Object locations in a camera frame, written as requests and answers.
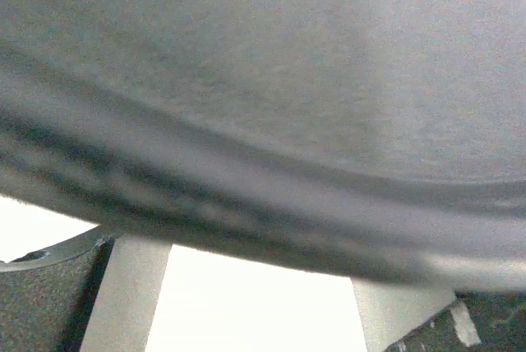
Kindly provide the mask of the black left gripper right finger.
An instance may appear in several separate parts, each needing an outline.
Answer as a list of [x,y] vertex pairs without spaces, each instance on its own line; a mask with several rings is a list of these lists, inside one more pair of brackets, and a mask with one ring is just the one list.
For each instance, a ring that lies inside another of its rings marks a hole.
[[525,293],[353,282],[369,351],[524,351]]

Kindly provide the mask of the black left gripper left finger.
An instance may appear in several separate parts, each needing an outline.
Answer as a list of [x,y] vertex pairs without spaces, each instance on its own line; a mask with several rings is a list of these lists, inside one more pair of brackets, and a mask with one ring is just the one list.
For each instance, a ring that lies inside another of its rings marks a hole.
[[3,351],[144,351],[171,245],[102,226],[1,265]]

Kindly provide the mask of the dark navy tall bin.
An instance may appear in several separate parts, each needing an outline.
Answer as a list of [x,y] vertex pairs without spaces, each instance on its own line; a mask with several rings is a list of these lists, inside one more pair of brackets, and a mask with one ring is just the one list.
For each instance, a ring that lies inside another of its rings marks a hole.
[[525,0],[1,0],[1,191],[331,275],[525,286]]

